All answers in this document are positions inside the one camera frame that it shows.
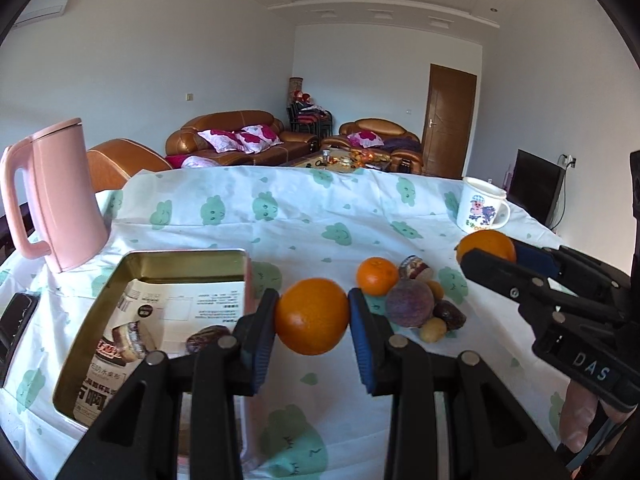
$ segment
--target air conditioner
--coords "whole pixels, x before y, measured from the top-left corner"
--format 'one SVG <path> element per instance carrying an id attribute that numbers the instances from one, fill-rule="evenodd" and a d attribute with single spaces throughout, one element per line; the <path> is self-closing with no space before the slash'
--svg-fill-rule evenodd
<path id="1" fill-rule="evenodd" d="M 69 0 L 31 0 L 12 28 L 62 16 Z"/>

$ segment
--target ceiling vent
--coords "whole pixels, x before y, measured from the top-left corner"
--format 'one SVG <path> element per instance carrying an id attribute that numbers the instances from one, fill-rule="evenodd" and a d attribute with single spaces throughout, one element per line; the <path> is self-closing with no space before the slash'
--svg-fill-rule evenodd
<path id="1" fill-rule="evenodd" d="M 392 20 L 394 18 L 394 12 L 392 10 L 378 10 L 378 9 L 367 9 L 367 10 L 373 13 L 374 20 Z"/>
<path id="2" fill-rule="evenodd" d="M 335 13 L 333 9 L 318 9 L 312 10 L 316 15 L 320 16 L 320 18 L 329 19 L 329 18 L 337 18 L 338 15 Z"/>
<path id="3" fill-rule="evenodd" d="M 69 0 L 31 0 L 20 16 L 18 16 L 12 28 L 62 16 L 68 1 Z"/>
<path id="4" fill-rule="evenodd" d="M 431 25 L 431 27 L 449 28 L 451 23 L 453 23 L 451 20 L 444 20 L 443 18 L 429 16 L 429 25 Z"/>

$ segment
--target gold metal tray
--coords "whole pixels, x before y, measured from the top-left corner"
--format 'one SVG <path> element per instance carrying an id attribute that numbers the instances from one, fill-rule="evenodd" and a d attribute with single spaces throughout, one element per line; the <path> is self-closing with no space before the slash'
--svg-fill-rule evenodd
<path id="1" fill-rule="evenodd" d="M 76 424 L 74 405 L 98 341 L 118 300 L 131 280 L 149 283 L 245 282 L 244 310 L 250 304 L 247 290 L 250 260 L 244 250 L 134 251 L 126 254 L 107 280 L 87 313 L 71 345 L 53 393 L 53 405 Z"/>

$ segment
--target brown leather sofa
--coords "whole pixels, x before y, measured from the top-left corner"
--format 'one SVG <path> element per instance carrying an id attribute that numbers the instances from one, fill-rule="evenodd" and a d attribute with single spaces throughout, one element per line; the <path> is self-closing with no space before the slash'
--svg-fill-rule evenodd
<path id="1" fill-rule="evenodd" d="M 153 172 L 172 170 L 171 165 L 138 142 L 129 139 L 111 139 L 86 152 L 94 191 L 121 189 L 141 170 Z"/>
<path id="2" fill-rule="evenodd" d="M 245 126 L 253 126 L 255 124 L 267 124 L 270 126 L 283 143 L 252 155 L 240 152 L 218 153 L 205 139 L 198 135 L 198 132 L 212 129 L 234 132 L 241 130 Z M 319 149 L 319 141 L 315 135 L 285 130 L 282 122 L 268 112 L 238 110 L 235 112 L 202 115 L 192 119 L 169 136 L 164 148 L 167 155 L 189 153 L 210 158 L 223 166 L 279 166 L 295 158 L 316 152 Z"/>
<path id="3" fill-rule="evenodd" d="M 415 134 L 405 130 L 400 124 L 387 121 L 386 119 L 359 119 L 353 123 L 344 123 L 340 126 L 340 135 L 327 137 L 322 140 L 322 148 L 345 148 L 349 149 L 351 144 L 347 140 L 347 135 L 360 132 L 362 130 L 369 130 L 378 134 L 382 140 L 389 137 L 409 137 L 416 142 L 420 142 L 420 139 Z M 382 152 L 381 150 L 373 149 L 375 152 Z M 410 152 L 409 150 L 395 150 L 390 154 L 391 156 L 391 171 L 422 174 L 422 154 Z"/>

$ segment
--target pink kettle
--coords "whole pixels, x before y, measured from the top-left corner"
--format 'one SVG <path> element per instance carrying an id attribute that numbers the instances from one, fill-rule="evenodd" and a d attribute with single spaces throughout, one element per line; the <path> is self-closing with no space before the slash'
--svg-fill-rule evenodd
<path id="1" fill-rule="evenodd" d="M 80 266 L 109 237 L 89 174 L 80 119 L 54 124 L 9 146 L 0 161 L 0 190 L 14 245 L 31 260 L 44 256 L 53 272 Z M 15 192 L 22 168 L 33 225 L 30 243 Z"/>

